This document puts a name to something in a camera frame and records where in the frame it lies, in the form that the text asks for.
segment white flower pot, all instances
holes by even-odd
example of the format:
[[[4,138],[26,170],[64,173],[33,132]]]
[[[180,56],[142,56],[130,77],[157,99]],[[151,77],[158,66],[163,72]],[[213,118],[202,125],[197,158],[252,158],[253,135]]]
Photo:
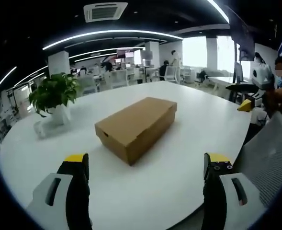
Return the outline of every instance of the white flower pot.
[[[65,105],[57,105],[56,108],[48,109],[55,125],[66,125],[70,122],[70,110]]]

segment cardboard box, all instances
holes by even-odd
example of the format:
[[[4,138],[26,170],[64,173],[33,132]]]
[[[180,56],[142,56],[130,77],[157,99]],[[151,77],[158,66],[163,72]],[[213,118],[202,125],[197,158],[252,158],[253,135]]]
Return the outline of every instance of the cardboard box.
[[[133,165],[174,122],[176,111],[176,102],[147,97],[96,123],[96,135]]]

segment air conditioner vent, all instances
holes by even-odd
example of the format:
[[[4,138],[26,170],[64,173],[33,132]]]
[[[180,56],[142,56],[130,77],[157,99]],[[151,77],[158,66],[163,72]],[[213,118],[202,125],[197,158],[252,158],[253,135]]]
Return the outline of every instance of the air conditioner vent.
[[[128,3],[126,2],[110,2],[101,4],[91,4],[83,7],[85,21],[87,23],[104,21],[104,20],[118,20]]]

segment green leaves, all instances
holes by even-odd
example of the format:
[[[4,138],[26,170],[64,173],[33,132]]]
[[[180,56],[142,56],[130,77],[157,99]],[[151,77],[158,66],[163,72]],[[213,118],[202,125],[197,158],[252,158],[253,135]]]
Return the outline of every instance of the green leaves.
[[[78,80],[72,74],[59,73],[44,79],[40,86],[29,95],[29,101],[36,107],[36,112],[48,112],[57,105],[67,106],[68,101],[75,102],[79,90]]]

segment yellow object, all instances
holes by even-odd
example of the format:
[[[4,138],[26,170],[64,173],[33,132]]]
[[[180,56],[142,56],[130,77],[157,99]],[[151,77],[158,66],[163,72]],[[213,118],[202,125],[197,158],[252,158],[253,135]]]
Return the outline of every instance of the yellow object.
[[[70,161],[70,162],[82,162],[84,154],[80,155],[70,155],[69,157],[66,157],[64,161]]]
[[[243,103],[240,105],[240,107],[237,110],[243,112],[250,112],[251,109],[252,109],[251,100],[246,99],[245,101],[243,101]]]
[[[223,161],[230,161],[227,157],[221,154],[216,154],[216,153],[208,153],[210,156],[210,161],[211,162],[223,162]]]

